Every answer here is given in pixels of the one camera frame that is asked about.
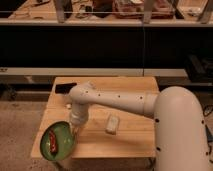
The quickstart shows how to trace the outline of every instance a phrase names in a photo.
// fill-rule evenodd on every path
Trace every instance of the wooden table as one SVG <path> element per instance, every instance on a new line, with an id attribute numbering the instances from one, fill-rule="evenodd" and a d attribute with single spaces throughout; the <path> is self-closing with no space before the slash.
<path id="1" fill-rule="evenodd" d="M 61 83 L 83 83 L 90 81 L 99 90 L 131 92 L 156 92 L 158 86 L 153 77 L 58 77 L 53 85 L 46 110 L 38 129 L 31 157 L 41 157 L 40 140 L 45 129 L 57 121 L 69 122 L 66 100 L 55 94 L 55 85 Z M 105 133 L 110 114 L 120 117 L 117 135 Z M 154 157 L 154 123 L 152 119 L 116 109 L 93 105 L 89 109 L 89 121 L 78 137 L 73 158 L 122 158 Z"/>

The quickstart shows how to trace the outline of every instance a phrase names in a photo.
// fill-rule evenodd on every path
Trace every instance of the small white object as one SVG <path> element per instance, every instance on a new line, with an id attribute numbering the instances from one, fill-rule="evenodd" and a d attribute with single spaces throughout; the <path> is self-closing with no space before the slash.
<path id="1" fill-rule="evenodd" d="M 133 4 L 142 4 L 143 2 L 141 0 L 131 0 Z"/>
<path id="2" fill-rule="evenodd" d="M 120 118 L 118 116 L 109 115 L 105 130 L 106 133 L 115 135 L 118 130 L 119 122 Z"/>
<path id="3" fill-rule="evenodd" d="M 71 109 L 72 105 L 71 104 L 66 104 L 67 109 Z"/>

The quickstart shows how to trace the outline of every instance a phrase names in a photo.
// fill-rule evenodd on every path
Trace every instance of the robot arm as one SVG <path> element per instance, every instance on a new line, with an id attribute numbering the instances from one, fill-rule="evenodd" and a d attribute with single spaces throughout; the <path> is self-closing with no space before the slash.
<path id="1" fill-rule="evenodd" d="M 153 118 L 158 94 L 98 91 L 87 82 L 73 87 L 69 95 L 72 99 L 71 123 L 74 126 L 81 126 L 88 120 L 90 104 L 99 104 Z"/>
<path id="2" fill-rule="evenodd" d="M 88 120 L 90 104 L 100 104 L 155 120 L 157 171 L 210 171 L 202 108 L 193 93 L 170 87 L 159 94 L 97 91 L 89 84 L 70 90 L 71 124 Z"/>

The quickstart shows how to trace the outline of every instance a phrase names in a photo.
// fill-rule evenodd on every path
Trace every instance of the floor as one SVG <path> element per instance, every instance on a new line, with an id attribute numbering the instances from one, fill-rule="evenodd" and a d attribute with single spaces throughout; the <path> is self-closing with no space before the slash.
<path id="1" fill-rule="evenodd" d="M 9 96 L 1 92 L 0 100 L 0 170 L 54 171 L 52 163 L 44 159 L 30 158 L 30 152 L 48 99 L 48 91 L 18 91 Z M 202 105 L 213 104 L 213 94 L 195 92 Z M 213 131 L 213 115 L 206 118 Z M 82 159 L 74 160 L 75 171 L 148 171 L 149 161 L 133 159 Z"/>

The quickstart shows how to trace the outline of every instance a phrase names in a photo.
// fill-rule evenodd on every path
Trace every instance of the black object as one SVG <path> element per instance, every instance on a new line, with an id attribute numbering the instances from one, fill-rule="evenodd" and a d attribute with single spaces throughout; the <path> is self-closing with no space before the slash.
<path id="1" fill-rule="evenodd" d="M 93 8 L 93 15 L 104 18 L 111 14 L 112 12 L 112 4 L 104 4 L 99 7 Z"/>
<path id="2" fill-rule="evenodd" d="M 88 12 L 88 13 L 91 13 L 92 12 L 92 7 L 89 6 L 89 5 L 86 5 L 85 6 L 85 11 Z"/>
<path id="3" fill-rule="evenodd" d="M 26 0 L 0 0 L 0 18 L 9 17 Z"/>
<path id="4" fill-rule="evenodd" d="M 72 14 L 73 7 L 71 0 L 62 0 L 65 18 L 69 18 Z"/>
<path id="5" fill-rule="evenodd" d="M 210 132 L 208 126 L 206 126 L 206 135 L 207 135 L 207 141 L 208 141 L 208 143 L 213 142 L 213 136 L 212 136 L 212 133 Z"/>
<path id="6" fill-rule="evenodd" d="M 213 60 L 198 58 L 196 55 L 188 56 L 186 72 L 193 82 L 213 82 Z"/>
<path id="7" fill-rule="evenodd" d="M 77 83 L 57 84 L 55 87 L 56 94 L 68 94 Z"/>

